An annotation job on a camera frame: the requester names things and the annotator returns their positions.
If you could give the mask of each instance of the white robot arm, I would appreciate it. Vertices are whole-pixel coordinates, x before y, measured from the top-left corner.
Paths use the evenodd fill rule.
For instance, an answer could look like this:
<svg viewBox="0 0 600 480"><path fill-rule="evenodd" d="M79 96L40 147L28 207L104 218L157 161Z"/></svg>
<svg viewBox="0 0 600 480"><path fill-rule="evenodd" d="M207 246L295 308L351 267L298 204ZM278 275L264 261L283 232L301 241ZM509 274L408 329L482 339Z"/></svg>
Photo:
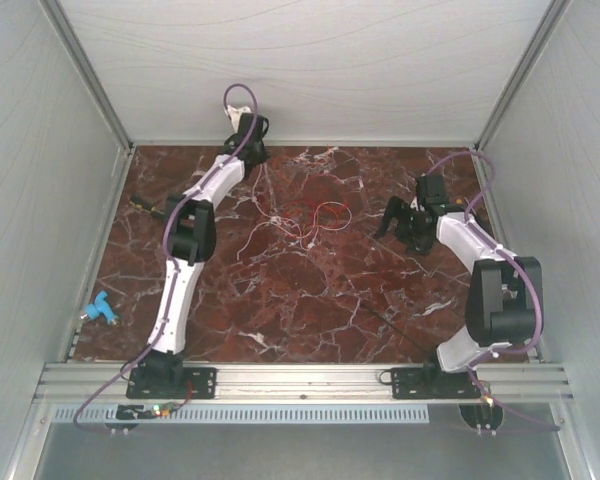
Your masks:
<svg viewBox="0 0 600 480"><path fill-rule="evenodd" d="M192 204L210 206L211 208L205 212L207 215L206 218L209 218L209 220L213 220L213 210L218 208L218 205L227 193L236 184L240 183L245 176L245 163L239 158L235 158L233 161L224 164L229 157L229 154L218 155L211 169L209 169L200 181L184 192L185 196L198 192L191 198ZM196 221L195 209L193 211L185 211L187 217L185 221L190 220L191 213L194 214L194 221ZM213 236L215 236L213 226L209 225L207 228L213 229ZM189 307L191 306L191 298L193 297L193 291L198 278L200 278L200 274L204 268L204 261L194 261L191 264L189 258L179 258L184 256L182 252L179 256L177 251L173 253L175 253L173 258L167 260L165 288L162 291L158 318L149 337L149 343L152 343L156 339L156 336L159 335L162 319L168 318L169 321L160 338L157 339L157 343L153 349L165 354L172 352L174 355L177 355L184 350L185 329ZM170 298L169 293L171 288L173 288L173 293Z"/></svg>
<svg viewBox="0 0 600 480"><path fill-rule="evenodd" d="M416 198L407 204L389 200L376 238L398 220L396 237L407 252L426 255L435 241L449 247L471 272L465 326L437 348L436 362L446 373L464 372L486 354L498 352L534 336L537 326L532 294L508 260L530 279L542 308L542 272L533 257L520 257L498 244L473 215L450 202L444 179L426 175L416 181Z"/></svg>

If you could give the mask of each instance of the white arm segment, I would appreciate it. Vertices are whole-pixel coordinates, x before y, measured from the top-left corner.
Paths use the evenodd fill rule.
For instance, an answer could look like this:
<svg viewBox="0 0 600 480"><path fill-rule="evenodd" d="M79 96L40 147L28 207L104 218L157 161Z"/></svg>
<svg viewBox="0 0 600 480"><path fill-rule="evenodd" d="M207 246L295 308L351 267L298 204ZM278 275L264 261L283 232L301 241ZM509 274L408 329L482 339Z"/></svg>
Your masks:
<svg viewBox="0 0 600 480"><path fill-rule="evenodd" d="M472 215L469 215L469 222L477 228L480 228ZM464 266L473 271L473 264L477 260L491 258L496 261L504 261L498 255L495 249L488 246L482 239L473 233L464 221L464 213L448 213L438 219L437 237L440 243L449 247L453 253L460 259ZM508 253L511 257L516 254L502 248L499 249ZM456 333L451 339L438 346L438 360L440 368L444 372L455 373L466 371L473 362L479 359L487 351L493 352L493 356L498 354L494 350L502 350L510 347L508 342L494 343L488 347L481 347L471 338L467 327Z"/></svg>
<svg viewBox="0 0 600 480"><path fill-rule="evenodd" d="M491 238L490 235L482 230L478 226L473 215L469 215L469 223L481 230L484 235ZM491 258L496 261L502 261L502 257L491 248L489 245L484 243L475 233L467 227L464 221L464 213L447 213L438 219L438 230L437 237L438 241L443 245L449 247L453 253L460 259L469 272L473 271L473 263L476 260L484 260ZM509 254L511 257L515 257L516 254L510 252L502 245L498 245L498 248L503 252Z"/></svg>
<svg viewBox="0 0 600 480"><path fill-rule="evenodd" d="M485 352L491 351L491 355L497 357L496 350L502 350L510 346L509 342L501 342L488 347L481 347L471 338L467 327L464 326L449 340L438 345L440 369L447 373L464 372L468 370L469 365L479 360Z"/></svg>
<svg viewBox="0 0 600 480"><path fill-rule="evenodd" d="M215 210L227 193L244 178L244 162L241 160L235 159L221 169L216 168L227 158L229 158L229 155L219 155L216 157L216 161L209 171L196 185L188 189L185 195L189 195L199 188L200 192L191 198L194 200L208 200L213 203ZM180 272L175 279L176 283L174 285L176 264ZM158 318L149 336L149 343L155 340L163 319L168 318L169 321L162 336L153 347L154 350L163 353L171 351L176 355L184 349L187 317L189 316L191 299L203 268L204 262L195 263L191 267L187 264L186 260L178 258L174 258L173 260L167 259L167 278L162 291ZM169 305L169 311L165 311L171 289L173 289L171 304Z"/></svg>

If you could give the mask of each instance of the blue plastic part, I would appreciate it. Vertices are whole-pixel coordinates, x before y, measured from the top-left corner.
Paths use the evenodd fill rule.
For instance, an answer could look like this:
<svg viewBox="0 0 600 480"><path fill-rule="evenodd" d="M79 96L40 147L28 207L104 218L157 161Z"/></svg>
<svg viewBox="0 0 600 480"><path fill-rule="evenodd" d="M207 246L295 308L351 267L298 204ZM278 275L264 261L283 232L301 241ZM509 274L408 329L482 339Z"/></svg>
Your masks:
<svg viewBox="0 0 600 480"><path fill-rule="evenodd" d="M107 292L102 290L96 295L93 303L87 305L84 310L91 320L95 320L100 315L104 315L107 319L107 324L111 325L111 323L117 320L118 316L113 313L111 305L107 302L107 295Z"/></svg>

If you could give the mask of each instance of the thin wire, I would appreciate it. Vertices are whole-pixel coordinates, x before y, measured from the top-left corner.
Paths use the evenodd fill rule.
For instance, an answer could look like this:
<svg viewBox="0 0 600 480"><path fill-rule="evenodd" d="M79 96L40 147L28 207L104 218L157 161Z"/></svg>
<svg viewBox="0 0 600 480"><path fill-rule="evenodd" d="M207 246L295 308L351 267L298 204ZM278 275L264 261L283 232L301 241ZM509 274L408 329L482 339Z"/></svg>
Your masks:
<svg viewBox="0 0 600 480"><path fill-rule="evenodd" d="M378 374L378 383L380 383L382 385L393 386L393 382L391 380L389 380L388 382L385 380L382 380L382 375L384 375L385 373L391 373L391 370L382 370Z"/></svg>
<svg viewBox="0 0 600 480"><path fill-rule="evenodd" d="M189 403L189 400L191 400L191 397L193 397L193 383L191 383L191 380L189 380L187 382L187 385L189 386L189 390L187 391L187 396L184 399L184 402L179 403L178 405L176 405L175 410L173 410L171 413L177 412L178 410L180 410L182 407L184 407L187 403Z"/></svg>
<svg viewBox="0 0 600 480"><path fill-rule="evenodd" d="M409 343L411 343L414 347L416 347L418 350L420 350L422 353L424 353L427 357L431 354L430 350L425 349L422 345L420 345L418 342L416 342L415 340L413 340L412 338L410 338L406 333L404 333L402 330L400 330L393 322L387 320L386 318L384 318L384 316L382 316L381 314L379 314L378 312L376 312L373 308L371 308L369 305L367 305L364 302L360 302L360 306L362 308L364 308L365 310L368 310L369 312L371 312L373 315L375 315L376 317L378 317L380 320L382 320L384 323L386 323L389 327L391 327L396 333L398 333L400 336L402 336L405 340L407 340Z"/></svg>
<svg viewBox="0 0 600 480"><path fill-rule="evenodd" d="M260 179L262 178L262 172L264 171L266 174L266 169L267 169L266 164L261 165L260 168L258 169L258 176L256 177L256 181L253 184L253 187L251 188L251 201L256 205L256 208L258 209L258 211L263 216L267 217L269 219L269 221L259 223L258 225L253 227L253 229L251 229L251 232L249 233L249 238L247 239L247 242L236 253L237 261L240 261L240 254L249 246L249 243L251 243L251 239L253 238L253 234L255 233L255 231L264 225L273 225L277 229L281 230L285 235L288 235L291 238L298 240L300 248L302 248L305 251L309 251L311 246L316 241L316 238L318 237L318 233L320 232L320 230L327 230L330 232L339 232L339 231L347 228L353 221L353 212L351 212L351 209L343 203L334 202L334 201L327 201L327 202L320 203L313 212L312 223L305 226L304 228L302 228L298 222L296 222L290 218L286 218L286 217L279 216L279 215L270 215L269 213L266 213L260 206L260 203L258 202L258 198L256 197L256 188L258 187L258 183L260 182ZM328 225L321 225L319 223L318 219L319 219L319 214L320 214L321 209L330 211L331 213L333 213L335 215L336 219L338 219L338 220L340 219L338 213L333 208L328 207L328 205L339 205L339 206L343 207L349 213L349 218L344 225L341 225L339 227L331 227ZM290 232L289 230L287 230L284 227L296 228L296 229L298 229L299 234L296 235L295 233ZM307 246L305 246L304 239L309 238L312 235L313 235L313 238L311 238L309 244Z"/></svg>
<svg viewBox="0 0 600 480"><path fill-rule="evenodd" d="M129 365L129 362L130 362L130 361L131 361L131 360L127 360L126 362L124 362L124 363L122 364L122 366L120 367L120 371L122 371L122 369L123 369L124 367L126 367L127 365ZM120 378L122 378L123 380L126 380L127 382L129 381L129 377L125 377L124 375L122 375Z"/></svg>

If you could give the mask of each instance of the red wire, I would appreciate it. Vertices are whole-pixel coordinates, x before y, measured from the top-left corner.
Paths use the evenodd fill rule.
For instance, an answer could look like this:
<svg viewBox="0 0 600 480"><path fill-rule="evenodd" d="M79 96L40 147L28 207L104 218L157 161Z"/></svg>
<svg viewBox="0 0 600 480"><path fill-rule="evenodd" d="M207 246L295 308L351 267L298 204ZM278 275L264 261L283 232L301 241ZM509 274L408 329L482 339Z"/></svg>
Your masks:
<svg viewBox="0 0 600 480"><path fill-rule="evenodd" d="M255 184L254 184L254 186L253 186L253 189L252 189L252 196L253 196L253 199L254 199L254 201L256 202L256 205L258 206L258 209L260 210L260 212L261 212L261 213L263 213L263 214L264 214L263 210L261 210L261 209L260 209L260 206L258 205L258 198L257 198L257 194L255 193L255 190L256 190L256 188L257 188L257 186L258 186L258 182L259 182L259 180L260 180L260 178L261 178L261 175L262 175L262 170L263 170L263 168L264 168L263 166L260 166L260 171L258 172L258 178L256 179L256 182L255 182ZM284 228L282 228L282 227L280 227L280 226L279 226L279 228L280 228L280 229L281 229L281 230L282 230L282 231L283 231L283 232L284 232L284 233L285 233L287 236L290 236L291 238L294 238L294 239L296 239L296 240L300 240L300 244L301 244L301 246L303 245L303 240L304 240L305 238L307 238L307 237L311 236L311 232L312 232L314 229L316 229L316 228L317 228L317 229L318 229L318 231L320 230L320 228L326 228L327 230L332 230L332 228L327 228L327 227L326 227L326 225L322 225L322 224L320 223L320 214L319 214L319 212L320 212L320 209L326 209L326 210L328 210L329 212L331 212L331 213L332 213L332 214L333 214L333 215L336 217L336 222L340 222L340 215L339 215L338 211L336 211L334 208L331 208L331 207L329 207L329 206L325 205L325 203L330 203L330 202L322 202L322 203L320 203L320 204L317 204L317 203L315 203L315 202L313 202L313 201L311 201L311 200L306 200L306 199L305 199L305 200L295 200L295 201L292 201L292 202L290 202L290 205L294 205L294 204L303 205L303 204L304 204L304 205L308 206L308 207L311 209L311 216L310 216L310 219L311 219L311 220L310 220L310 222L311 222L311 223L308 223L307 225L305 225L304 227L302 227L302 226L300 225L300 223L299 223L299 222L296 222L295 220L292 220L292 219L290 218L290 215L289 215L289 213L287 212L287 213L283 214L282 218L284 218L284 219L286 219L286 220L289 220L289 221L290 221L290 222L292 222L294 225L293 225L293 226L290 226L288 223L287 223L287 224L285 224L285 223L283 222L283 223L282 223L282 226L283 226ZM339 208L339 210L341 210L341 211L345 211L345 210L348 210L348 209L347 209L347 207L346 207L346 206L343 206L342 208ZM268 216L269 218L271 218L271 217L272 217L271 213L272 213L272 210L271 210L271 205L269 205L269 213L268 213L268 214L265 214L265 216ZM296 228L298 228L298 230L300 231L300 234L299 234L299 235L296 235L296 234L294 234L294 233L291 233L291 232L289 232L289 231L287 230L288 228L292 228L292 227L296 227Z"/></svg>
<svg viewBox="0 0 600 480"><path fill-rule="evenodd" d="M179 405L176 405L176 407L178 409L181 409L182 407L184 407L189 402L189 400L191 400L191 397L193 396L193 383L191 383L191 380L189 380L187 382L187 385L189 385L189 392L187 392L187 397L184 399L184 402L182 402Z"/></svg>

